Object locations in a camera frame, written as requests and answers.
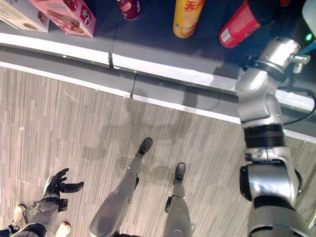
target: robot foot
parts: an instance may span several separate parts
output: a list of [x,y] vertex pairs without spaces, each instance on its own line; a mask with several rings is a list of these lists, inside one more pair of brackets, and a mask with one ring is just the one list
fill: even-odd
[[178,163],[176,167],[176,171],[174,172],[173,184],[174,185],[176,183],[182,184],[185,173],[186,173],[186,164],[184,164],[183,162]]
[[150,147],[153,144],[153,140],[150,137],[145,138],[142,144],[139,147],[138,153],[144,155],[147,151],[149,151]]

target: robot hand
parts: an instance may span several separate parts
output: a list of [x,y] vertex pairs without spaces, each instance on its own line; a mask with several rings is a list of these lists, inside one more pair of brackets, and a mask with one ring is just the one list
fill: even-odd
[[49,176],[45,187],[44,187],[44,197],[50,198],[60,197],[60,192],[62,193],[76,193],[83,188],[84,182],[80,182],[77,184],[65,184],[64,182],[67,180],[67,177],[63,177],[66,175],[66,172],[69,168],[63,169],[59,171],[54,176]]

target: product box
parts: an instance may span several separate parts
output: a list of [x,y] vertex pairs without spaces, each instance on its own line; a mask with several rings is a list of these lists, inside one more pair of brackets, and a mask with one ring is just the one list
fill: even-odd
[[93,37],[96,18],[83,0],[29,0],[66,34]]
[[0,0],[0,20],[16,29],[48,32],[49,19],[27,0]]

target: red can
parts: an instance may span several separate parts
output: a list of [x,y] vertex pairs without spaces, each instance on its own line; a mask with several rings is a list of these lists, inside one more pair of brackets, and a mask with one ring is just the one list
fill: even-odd
[[260,26],[246,0],[220,31],[219,41],[224,47],[233,48]]
[[123,16],[127,20],[134,20],[139,16],[141,5],[140,0],[117,0]]

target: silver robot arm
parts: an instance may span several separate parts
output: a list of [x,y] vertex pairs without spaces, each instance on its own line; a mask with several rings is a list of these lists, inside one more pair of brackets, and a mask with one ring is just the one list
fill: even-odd
[[307,56],[296,55],[299,49],[289,38],[271,40],[236,84],[249,162],[240,168],[240,191],[253,203],[248,220],[251,237],[310,236],[306,221],[293,208],[301,192],[301,178],[285,146],[282,113],[275,96],[289,63],[309,61]]

